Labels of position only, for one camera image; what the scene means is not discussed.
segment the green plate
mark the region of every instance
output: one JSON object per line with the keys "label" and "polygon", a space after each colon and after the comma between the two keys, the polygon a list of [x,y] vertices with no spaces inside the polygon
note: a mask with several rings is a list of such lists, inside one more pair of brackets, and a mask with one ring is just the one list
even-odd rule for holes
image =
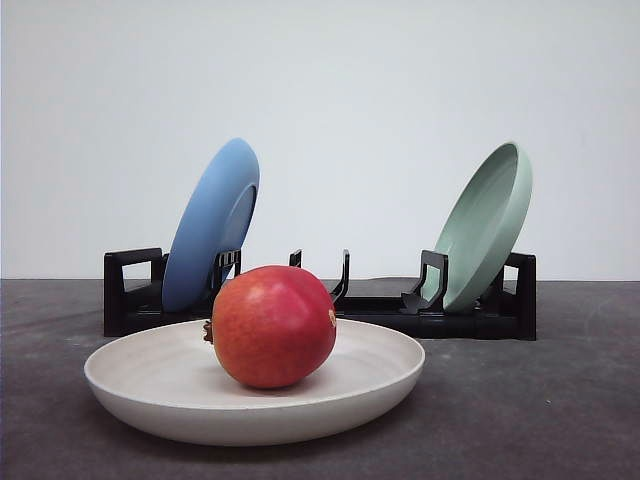
{"label": "green plate", "polygon": [[[444,297],[448,312],[465,312],[489,287],[518,238],[531,200],[532,171],[526,154],[505,143],[480,166],[442,229],[435,251],[449,256]],[[430,268],[422,296],[438,290]]]}

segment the white bowl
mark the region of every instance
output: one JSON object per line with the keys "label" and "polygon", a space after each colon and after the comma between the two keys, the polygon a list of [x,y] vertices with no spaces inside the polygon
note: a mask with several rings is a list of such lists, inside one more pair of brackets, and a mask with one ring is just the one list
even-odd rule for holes
{"label": "white bowl", "polygon": [[202,340],[204,320],[115,340],[86,361],[94,394],[144,432],[202,445],[274,445],[362,425],[397,405],[425,360],[414,339],[338,320],[333,352],[291,387],[258,390],[232,379]]}

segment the gray table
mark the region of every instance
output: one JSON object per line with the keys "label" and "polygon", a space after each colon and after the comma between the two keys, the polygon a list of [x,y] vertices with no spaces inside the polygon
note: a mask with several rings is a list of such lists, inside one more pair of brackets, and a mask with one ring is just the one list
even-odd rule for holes
{"label": "gray table", "polygon": [[542,282],[537,342],[425,340],[394,410],[275,447],[116,420],[82,373],[101,328],[100,281],[2,282],[2,478],[640,478],[640,283]]}

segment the plate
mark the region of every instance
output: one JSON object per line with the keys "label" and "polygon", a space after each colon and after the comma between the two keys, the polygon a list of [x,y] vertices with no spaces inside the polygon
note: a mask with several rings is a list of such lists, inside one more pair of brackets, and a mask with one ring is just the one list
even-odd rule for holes
{"label": "plate", "polygon": [[171,245],[162,282],[165,311],[184,310],[200,301],[210,288],[216,255],[242,247],[259,181],[258,159],[240,138],[224,145],[211,160],[191,195]]}
{"label": "plate", "polygon": [[86,378],[123,422],[201,445],[275,445],[332,435],[397,405],[414,387],[422,346],[400,332],[338,320],[320,368],[291,387],[258,390],[232,379],[202,340],[204,320],[136,333],[96,350]]}
{"label": "plate", "polygon": [[[464,312],[489,287],[507,261],[527,215],[531,164],[515,143],[505,143],[480,166],[453,207],[435,251],[449,256],[444,309]],[[422,296],[438,290],[428,272]]]}

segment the plate rim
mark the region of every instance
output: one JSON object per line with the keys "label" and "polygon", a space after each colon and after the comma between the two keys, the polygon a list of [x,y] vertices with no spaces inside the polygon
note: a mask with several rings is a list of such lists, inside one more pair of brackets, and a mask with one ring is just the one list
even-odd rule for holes
{"label": "plate rim", "polygon": [[84,375],[86,380],[88,381],[89,385],[92,388],[98,388],[99,390],[117,397],[120,400],[126,400],[129,402],[135,402],[138,404],[144,404],[147,406],[156,406],[156,407],[163,407],[163,408],[176,408],[176,409],[180,409],[180,410],[210,410],[210,411],[215,411],[215,412],[224,412],[224,411],[241,411],[241,410],[273,410],[273,409],[283,409],[283,408],[296,408],[296,407],[305,407],[305,406],[310,406],[310,405],[321,405],[321,404],[326,404],[326,403],[331,403],[331,402],[336,402],[336,401],[341,401],[341,400],[346,400],[346,399],[351,399],[351,398],[356,398],[362,395],[366,395],[369,394],[371,392],[374,391],[379,391],[379,390],[383,390],[385,388],[388,388],[390,386],[396,385],[398,383],[401,383],[403,381],[405,381],[406,379],[412,377],[413,375],[415,375],[415,373],[417,371],[419,371],[420,369],[423,368],[424,363],[426,361],[426,351],[424,349],[424,347],[422,346],[422,344],[420,342],[418,342],[415,338],[410,337],[409,335],[406,335],[402,332],[399,332],[397,330],[393,330],[391,328],[387,328],[387,327],[383,327],[381,325],[376,325],[373,323],[366,323],[366,322],[360,322],[357,320],[349,320],[346,318],[337,318],[337,320],[342,323],[345,322],[347,324],[351,324],[351,325],[355,325],[355,324],[359,324],[361,326],[363,326],[364,328],[378,328],[381,330],[385,330],[387,332],[390,332],[393,335],[398,336],[399,338],[404,338],[404,339],[408,339],[411,341],[411,343],[413,343],[413,346],[419,349],[420,352],[420,358],[418,360],[418,362],[416,363],[416,365],[414,365],[411,369],[407,370],[406,372],[403,372],[402,375],[393,378],[392,380],[388,380],[385,382],[382,382],[380,384],[376,384],[373,385],[371,387],[365,387],[365,388],[360,388],[358,390],[354,390],[352,392],[347,392],[347,393],[342,393],[342,394],[336,394],[336,395],[330,395],[327,397],[323,397],[321,399],[317,399],[317,400],[306,400],[306,401],[291,401],[291,402],[287,402],[287,403],[279,403],[277,405],[253,405],[253,406],[246,406],[246,405],[202,405],[202,404],[191,404],[191,405],[185,405],[185,404],[179,404],[179,403],[175,403],[175,402],[159,402],[159,401],[150,401],[148,399],[143,399],[140,397],[137,397],[135,395],[128,395],[128,394],[122,394],[122,393],[118,393],[117,391],[113,390],[110,387],[105,386],[103,383],[98,382],[95,380],[94,377],[92,377],[91,373],[89,372],[90,370],[90,364],[91,362],[95,361],[95,357],[99,354],[99,352],[104,351],[108,348],[111,348],[111,345],[117,344],[121,341],[130,339],[132,337],[138,336],[138,335],[145,335],[148,334],[148,332],[151,331],[158,331],[161,329],[167,329],[167,328],[171,328],[171,327],[176,327],[176,326],[184,326],[185,324],[195,324],[195,323],[201,323],[203,321],[205,321],[206,319],[201,319],[201,320],[192,320],[189,322],[181,322],[181,323],[174,323],[174,324],[170,324],[170,325],[163,325],[161,327],[156,327],[156,328],[152,328],[149,330],[144,330],[141,332],[136,332],[136,333],[132,333],[130,335],[127,335],[125,337],[120,337],[117,338],[105,345],[102,345],[100,348],[96,349],[94,352],[91,353],[91,355],[89,355],[89,357],[87,358],[87,360],[84,363]]}

